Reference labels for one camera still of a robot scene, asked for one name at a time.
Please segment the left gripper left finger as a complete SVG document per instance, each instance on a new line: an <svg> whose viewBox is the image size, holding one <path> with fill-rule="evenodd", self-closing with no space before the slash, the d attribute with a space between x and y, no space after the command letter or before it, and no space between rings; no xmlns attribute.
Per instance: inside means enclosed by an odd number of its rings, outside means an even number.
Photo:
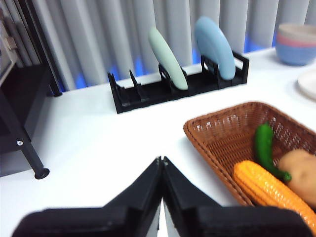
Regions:
<svg viewBox="0 0 316 237"><path fill-rule="evenodd" d="M46 209L26 215L15 237L145 237L159 217L162 161L155 159L103 207Z"/></svg>

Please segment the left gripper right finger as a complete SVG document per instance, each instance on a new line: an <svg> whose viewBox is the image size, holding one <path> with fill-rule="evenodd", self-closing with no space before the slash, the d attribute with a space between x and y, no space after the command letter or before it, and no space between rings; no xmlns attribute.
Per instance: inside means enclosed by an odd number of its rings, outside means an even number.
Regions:
<svg viewBox="0 0 316 237"><path fill-rule="evenodd" d="M192 184L167 158L164 204L181 237L310 237L295 212L272 206L223 207Z"/></svg>

